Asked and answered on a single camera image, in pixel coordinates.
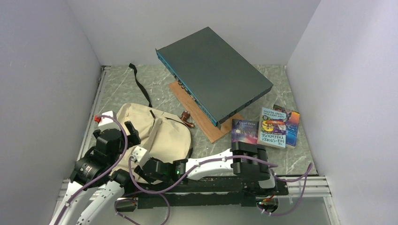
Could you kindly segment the cream canvas backpack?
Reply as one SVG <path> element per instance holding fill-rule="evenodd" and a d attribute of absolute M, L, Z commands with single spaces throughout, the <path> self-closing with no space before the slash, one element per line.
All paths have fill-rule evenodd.
<path fill-rule="evenodd" d="M 130 121 L 138 131 L 140 147 L 165 163 L 189 157 L 191 133 L 177 115 L 148 106 L 125 103 L 117 113 L 121 124 Z"/>

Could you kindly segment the dark purple paperback book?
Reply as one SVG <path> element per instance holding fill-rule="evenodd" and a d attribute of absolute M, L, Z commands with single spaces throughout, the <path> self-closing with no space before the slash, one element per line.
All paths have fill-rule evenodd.
<path fill-rule="evenodd" d="M 257 144 L 259 123 L 252 120 L 232 120 L 231 142 Z"/>

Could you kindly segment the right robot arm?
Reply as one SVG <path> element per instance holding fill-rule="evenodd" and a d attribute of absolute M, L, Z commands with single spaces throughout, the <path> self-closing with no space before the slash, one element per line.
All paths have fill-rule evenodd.
<path fill-rule="evenodd" d="M 189 181 L 198 181 L 204 177 L 231 172 L 244 181 L 258 183 L 259 190 L 269 195 L 276 190 L 271 168 L 277 165 L 268 162 L 265 146 L 245 142 L 234 142 L 232 147 L 215 155 L 202 158 L 185 158 L 166 163 L 150 156 L 150 153 L 136 147 L 128 160 L 130 169 L 147 183 L 161 181 L 170 184 L 167 191 Z"/>

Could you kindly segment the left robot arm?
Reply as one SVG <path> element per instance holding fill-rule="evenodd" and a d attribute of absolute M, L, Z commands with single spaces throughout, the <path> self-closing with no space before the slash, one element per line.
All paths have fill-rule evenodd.
<path fill-rule="evenodd" d="M 50 222 L 52 225 L 92 225 L 103 211 L 118 198 L 134 193 L 135 184 L 128 172 L 112 170 L 121 161 L 129 147 L 141 143 L 138 131 L 130 121 L 122 128 L 115 122 L 115 128 L 99 129 L 93 132 L 94 146 L 75 163 L 66 193 Z"/>

